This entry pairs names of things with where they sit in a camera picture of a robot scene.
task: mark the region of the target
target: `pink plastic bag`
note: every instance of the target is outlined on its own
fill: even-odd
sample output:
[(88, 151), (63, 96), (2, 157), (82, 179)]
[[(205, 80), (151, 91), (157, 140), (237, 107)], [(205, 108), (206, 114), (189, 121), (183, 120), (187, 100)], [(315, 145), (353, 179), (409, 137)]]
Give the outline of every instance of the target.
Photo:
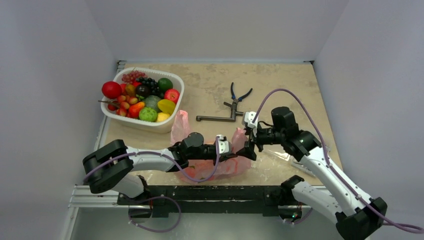
[[(171, 145), (176, 142), (182, 141), (190, 133), (191, 129), (189, 126), (189, 115), (186, 111), (180, 110), (176, 113), (174, 123), (171, 130)], [(231, 139), (231, 151), (236, 153), (243, 148), (245, 141), (248, 138), (245, 135), (245, 131), (241, 128), (237, 128)], [(202, 179), (208, 177), (214, 170), (213, 160), (188, 160), (188, 166), (184, 171), (192, 178)], [(244, 173), (247, 169), (251, 168), (251, 160), (244, 157), (238, 156), (230, 158), (226, 161), (219, 163), (215, 174), (209, 178), (208, 181), (230, 178), (239, 174)], [(176, 175), (179, 179), (186, 183), (196, 184), (196, 182), (187, 179), (181, 172), (177, 172)]]

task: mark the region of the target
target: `beige tabletop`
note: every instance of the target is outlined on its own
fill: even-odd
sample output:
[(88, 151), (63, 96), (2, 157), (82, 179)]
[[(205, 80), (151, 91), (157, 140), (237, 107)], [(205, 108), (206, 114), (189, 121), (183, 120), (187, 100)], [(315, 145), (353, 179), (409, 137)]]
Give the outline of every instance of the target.
[[(325, 143), (330, 147), (329, 155), (341, 168), (339, 154), (330, 128), (327, 113), (318, 87), (314, 70), (310, 64), (150, 64), (127, 63), (126, 68), (142, 67), (176, 74), (185, 84), (181, 109), (188, 112), (193, 132), (201, 133), (206, 141), (212, 142), (217, 134), (233, 136), (236, 128), (242, 128), (242, 118), (236, 122), (196, 121), (197, 115), (229, 117), (230, 108), (223, 102), (231, 103), (230, 84), (234, 82), (236, 96), (252, 93), (238, 105), (238, 111), (257, 111), (263, 98), (276, 88), (286, 88), (294, 92), (309, 111)], [(296, 100), (285, 92), (274, 93), (265, 103), (259, 115), (260, 121), (272, 124), (271, 110), (286, 106), (294, 112), (299, 128), (316, 135), (311, 123)], [(170, 134), (147, 133), (142, 130), (122, 126), (109, 119), (103, 131), (104, 143), (123, 139), (127, 146), (139, 149), (164, 149), (170, 146)], [(290, 161), (277, 157), (284, 156), (279, 145), (265, 146), (257, 152), (257, 160), (246, 172), (226, 179), (206, 181), (200, 185), (280, 185), (293, 175), (305, 178), (312, 185), (322, 185), (316, 177), (310, 176), (291, 166)], [(155, 170), (138, 171), (149, 185), (187, 185), (174, 173)]]

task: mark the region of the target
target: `green fruit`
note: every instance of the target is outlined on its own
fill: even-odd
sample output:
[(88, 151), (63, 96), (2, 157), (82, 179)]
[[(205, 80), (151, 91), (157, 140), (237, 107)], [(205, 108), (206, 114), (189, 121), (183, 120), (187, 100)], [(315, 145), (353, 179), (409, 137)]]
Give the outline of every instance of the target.
[(169, 80), (166, 77), (162, 77), (161, 79), (159, 79), (157, 81), (157, 86), (159, 87), (159, 90), (164, 93), (166, 92), (168, 89), (172, 89), (174, 87), (174, 85), (172, 84), (172, 81)]
[(158, 118), (158, 113), (151, 107), (144, 107), (138, 117), (143, 121), (154, 122)]
[(158, 102), (162, 100), (160, 97), (155, 95), (150, 95), (146, 97), (143, 102), (146, 107), (154, 109), (157, 113), (160, 113), (161, 110), (158, 107)]

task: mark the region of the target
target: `plastic bin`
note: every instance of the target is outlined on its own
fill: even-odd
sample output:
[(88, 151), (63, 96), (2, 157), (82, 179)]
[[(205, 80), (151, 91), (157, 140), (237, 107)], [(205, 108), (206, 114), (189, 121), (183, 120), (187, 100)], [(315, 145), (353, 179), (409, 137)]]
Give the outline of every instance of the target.
[[(172, 84), (173, 84), (173, 88), (179, 91), (179, 99), (178, 102), (176, 103), (175, 106), (175, 110), (173, 111), (172, 115), (165, 121), (163, 122), (149, 122), (149, 121), (142, 121), (140, 119), (135, 119), (135, 118), (130, 118), (130, 117), (125, 117), (125, 116), (120, 116), (117, 115), (114, 111), (110, 111), (108, 109), (108, 104), (101, 102), (100, 103), (100, 107), (101, 107), (101, 111), (109, 118), (111, 119), (116, 119), (118, 120), (122, 125), (124, 126), (128, 126), (131, 128), (135, 128), (135, 129), (141, 129), (141, 130), (145, 130), (145, 131), (149, 131), (149, 132), (154, 132), (154, 133), (169, 133), (171, 131), (172, 125), (174, 123), (174, 119), (175, 119), (175, 115), (178, 112), (178, 110), (180, 109), (180, 104), (181, 104), (181, 99), (184, 96), (184, 82), (181, 79), (181, 77), (169, 73), (169, 72), (165, 72), (165, 71), (158, 71), (158, 70), (152, 70), (152, 69), (148, 69), (148, 68), (142, 68), (142, 67), (129, 67), (129, 68), (125, 68), (124, 70), (120, 71), (115, 78), (113, 79), (114, 82), (117, 82), (119, 84), (124, 83), (122, 81), (122, 76), (124, 74), (128, 74), (131, 71), (141, 71), (143, 73), (146, 73), (147, 76), (149, 78), (152, 78), (154, 80), (159, 80), (160, 78), (168, 78), (169, 80), (171, 80)], [(107, 97), (103, 97), (103, 101), (107, 101), (108, 98)]]

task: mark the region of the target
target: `gray wall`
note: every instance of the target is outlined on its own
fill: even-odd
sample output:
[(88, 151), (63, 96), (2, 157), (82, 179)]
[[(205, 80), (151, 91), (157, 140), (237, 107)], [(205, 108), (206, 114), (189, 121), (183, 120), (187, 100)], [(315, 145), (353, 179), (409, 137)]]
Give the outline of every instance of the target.
[[(343, 168), (424, 225), (424, 1), (349, 1), (315, 62)], [(383, 227), (376, 239), (423, 239)]]
[(83, 0), (2, 0), (0, 23), (0, 239), (56, 240), (115, 61)]
[(118, 59), (313, 60), (348, 0), (86, 0)]

